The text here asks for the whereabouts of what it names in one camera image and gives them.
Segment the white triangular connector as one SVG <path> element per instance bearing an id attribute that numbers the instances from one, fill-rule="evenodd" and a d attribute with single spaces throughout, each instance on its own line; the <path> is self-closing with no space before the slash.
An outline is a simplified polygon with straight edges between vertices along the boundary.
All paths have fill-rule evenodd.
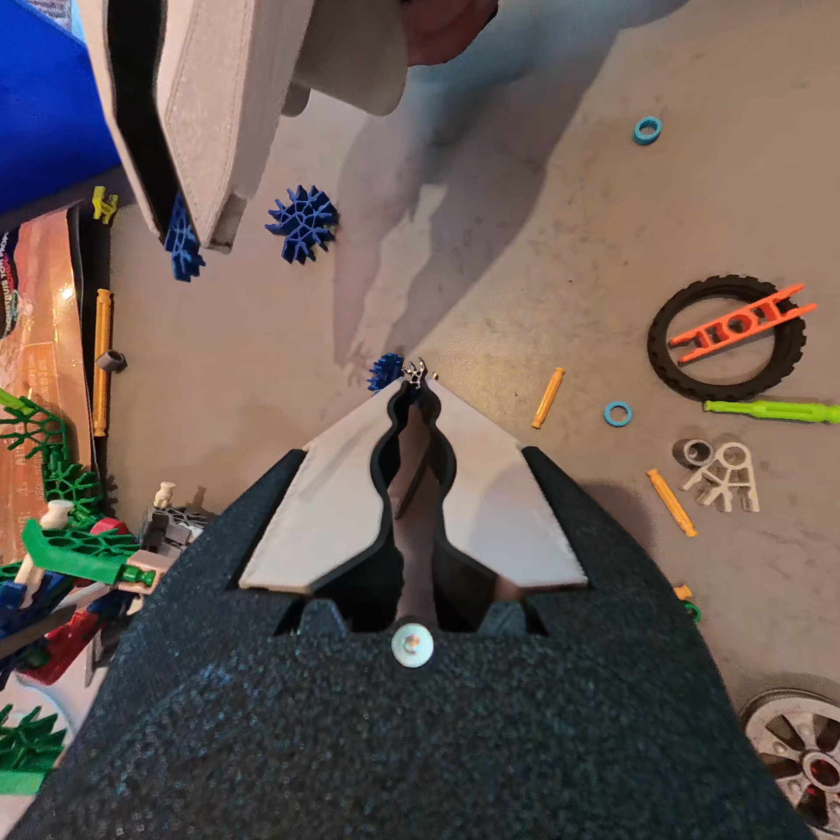
<path id="1" fill-rule="evenodd" d="M 739 504 L 746 512 L 760 512 L 753 457 L 744 444 L 721 444 L 708 462 L 694 469 L 681 490 L 695 493 L 704 508 L 731 513 Z"/>

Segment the red printed toy package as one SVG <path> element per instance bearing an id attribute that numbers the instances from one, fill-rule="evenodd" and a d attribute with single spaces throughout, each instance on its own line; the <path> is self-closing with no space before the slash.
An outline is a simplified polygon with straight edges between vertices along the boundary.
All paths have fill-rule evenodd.
<path id="1" fill-rule="evenodd" d="M 2 233 L 1 385 L 68 425 L 71 459 L 100 476 L 91 431 L 96 270 L 109 231 L 62 207 Z"/>

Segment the lime green plastic rod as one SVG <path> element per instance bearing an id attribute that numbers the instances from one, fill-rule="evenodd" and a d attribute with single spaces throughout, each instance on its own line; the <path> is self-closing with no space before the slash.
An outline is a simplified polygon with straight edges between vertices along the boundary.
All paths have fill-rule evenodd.
<path id="1" fill-rule="evenodd" d="M 758 419 L 773 419 L 806 424 L 839 425 L 839 406 L 801 402 L 723 402 L 705 401 L 706 413 L 744 415 Z"/>

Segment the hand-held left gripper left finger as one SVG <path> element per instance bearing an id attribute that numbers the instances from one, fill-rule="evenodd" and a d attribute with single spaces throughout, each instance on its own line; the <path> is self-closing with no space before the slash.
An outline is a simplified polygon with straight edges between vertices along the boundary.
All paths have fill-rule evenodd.
<path id="1" fill-rule="evenodd" d="M 313 594 L 383 545 L 410 392 L 406 380 L 394 381 L 306 444 L 241 589 Z"/>

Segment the small red connector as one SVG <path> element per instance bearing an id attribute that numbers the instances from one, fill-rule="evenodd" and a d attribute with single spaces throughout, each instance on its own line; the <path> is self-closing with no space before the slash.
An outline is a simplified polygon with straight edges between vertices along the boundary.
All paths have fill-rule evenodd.
<path id="1" fill-rule="evenodd" d="M 826 814 L 838 812 L 838 761 L 826 753 L 809 752 L 803 759 L 803 770 L 808 781 L 808 791 L 822 798 Z"/>

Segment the multicoloured construction toy model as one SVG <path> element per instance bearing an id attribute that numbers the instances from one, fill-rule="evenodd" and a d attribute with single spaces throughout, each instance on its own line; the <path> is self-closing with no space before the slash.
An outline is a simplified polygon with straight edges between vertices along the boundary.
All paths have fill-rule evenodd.
<path id="1" fill-rule="evenodd" d="M 24 690 L 2 706 L 2 794 L 32 795 L 71 739 L 60 707 L 34 698 L 46 698 L 81 655 L 85 686 L 110 666 L 146 598 L 215 516 L 175 506 L 175 486 L 163 482 L 134 535 L 103 514 L 99 476 L 71 461 L 63 419 L 6 391 L 2 410 L 7 448 L 40 458 L 47 504 L 23 526 L 24 559 L 2 562 L 2 698 L 11 678 Z"/>

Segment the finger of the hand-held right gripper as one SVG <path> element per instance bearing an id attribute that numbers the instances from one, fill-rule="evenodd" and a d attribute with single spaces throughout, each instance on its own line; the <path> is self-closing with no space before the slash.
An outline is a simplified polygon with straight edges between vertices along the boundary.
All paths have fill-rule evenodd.
<path id="1" fill-rule="evenodd" d="M 165 3 L 156 109 L 199 244 L 229 253 L 265 169 L 312 1 Z"/>
<path id="2" fill-rule="evenodd" d="M 179 179 L 156 101 L 166 1 L 79 1 L 101 108 L 136 203 L 165 240 Z"/>

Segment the orange ladder connector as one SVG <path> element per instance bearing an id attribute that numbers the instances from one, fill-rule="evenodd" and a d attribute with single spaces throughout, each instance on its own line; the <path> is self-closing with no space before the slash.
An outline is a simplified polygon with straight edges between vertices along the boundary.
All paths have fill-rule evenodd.
<path id="1" fill-rule="evenodd" d="M 803 290 L 803 284 L 776 290 L 722 317 L 668 339 L 666 348 L 672 350 L 683 345 L 689 346 L 690 351 L 679 357 L 677 364 L 690 364 L 795 319 L 801 319 L 817 309 L 815 303 L 801 307 L 791 302 L 791 297 Z"/>

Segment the person's right hand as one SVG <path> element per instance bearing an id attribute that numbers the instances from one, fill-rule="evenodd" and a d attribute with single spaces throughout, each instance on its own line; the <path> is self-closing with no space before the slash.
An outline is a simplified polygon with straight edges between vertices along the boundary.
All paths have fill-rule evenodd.
<path id="1" fill-rule="evenodd" d="M 407 65 L 433 67 L 462 55 L 496 16 L 498 6 L 498 1 L 402 2 Z"/>

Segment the silver wheel hub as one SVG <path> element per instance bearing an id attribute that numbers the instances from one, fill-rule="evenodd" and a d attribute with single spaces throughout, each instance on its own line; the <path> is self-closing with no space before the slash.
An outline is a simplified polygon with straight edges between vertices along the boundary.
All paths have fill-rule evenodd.
<path id="1" fill-rule="evenodd" d="M 826 753 L 839 765 L 839 706 L 801 689 L 771 689 L 741 713 L 742 729 L 787 801 L 817 838 L 839 838 L 838 812 L 827 815 L 822 798 L 808 791 L 807 753 Z"/>

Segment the black rubber tyre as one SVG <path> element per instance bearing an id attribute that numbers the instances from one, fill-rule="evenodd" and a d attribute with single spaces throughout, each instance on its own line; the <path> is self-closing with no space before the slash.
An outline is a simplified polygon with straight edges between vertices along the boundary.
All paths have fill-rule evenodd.
<path id="1" fill-rule="evenodd" d="M 781 289 L 768 281 L 736 275 L 712 276 L 693 282 L 679 290 L 658 311 L 647 333 L 647 357 L 660 381 L 679 395 L 699 403 L 705 401 L 740 403 L 780 384 L 793 372 L 802 357 L 806 343 L 805 317 L 797 318 L 727 349 L 730 350 L 738 344 L 758 338 L 765 333 L 773 335 L 772 352 L 766 364 L 755 375 L 744 381 L 712 384 L 700 381 L 686 372 L 688 365 L 725 350 L 719 350 L 690 364 L 679 365 L 678 358 L 689 352 L 690 347 L 683 345 L 672 350 L 666 348 L 666 341 L 676 336 L 669 336 L 671 324 L 684 310 L 711 299 L 735 301 L 740 308 L 748 302 L 756 301 L 777 290 Z"/>

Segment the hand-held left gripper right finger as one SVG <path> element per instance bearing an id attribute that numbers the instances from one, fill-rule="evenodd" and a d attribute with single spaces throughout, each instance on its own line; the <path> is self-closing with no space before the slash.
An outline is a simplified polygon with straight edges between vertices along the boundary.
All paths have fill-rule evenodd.
<path id="1" fill-rule="evenodd" d="M 581 562 L 519 441 L 434 379 L 424 382 L 422 394 L 443 547 L 525 592 L 586 587 Z"/>

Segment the thin grey rod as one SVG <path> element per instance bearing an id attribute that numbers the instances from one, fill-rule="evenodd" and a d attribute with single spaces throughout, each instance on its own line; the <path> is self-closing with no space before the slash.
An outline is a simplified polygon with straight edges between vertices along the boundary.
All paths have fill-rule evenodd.
<path id="1" fill-rule="evenodd" d="M 422 457 L 415 469 L 413 477 L 411 478 L 404 495 L 399 500 L 397 507 L 395 509 L 393 519 L 394 521 L 400 520 L 406 514 L 408 508 L 410 507 L 418 488 L 421 486 L 424 480 L 424 476 L 427 470 L 427 456 L 425 455 Z"/>

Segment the large blue snowflake connector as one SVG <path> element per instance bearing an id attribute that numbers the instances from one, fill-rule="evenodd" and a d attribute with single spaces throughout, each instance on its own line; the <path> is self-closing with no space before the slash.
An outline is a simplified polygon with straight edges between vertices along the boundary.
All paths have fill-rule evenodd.
<path id="1" fill-rule="evenodd" d="M 272 218 L 265 229 L 283 238 L 281 257 L 289 264 L 304 265 L 315 260 L 314 249 L 328 251 L 340 224 L 340 214 L 329 196 L 317 186 L 306 189 L 298 185 L 296 191 L 287 190 L 289 203 L 276 200 L 276 208 L 268 211 Z"/>

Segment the blue plastic storage bin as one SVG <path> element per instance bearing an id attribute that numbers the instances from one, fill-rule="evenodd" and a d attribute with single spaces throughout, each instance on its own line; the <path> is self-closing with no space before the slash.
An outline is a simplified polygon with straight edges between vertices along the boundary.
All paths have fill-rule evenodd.
<path id="1" fill-rule="evenodd" d="M 1 2 L 1 212 L 120 167 L 83 40 L 28 2 Z"/>

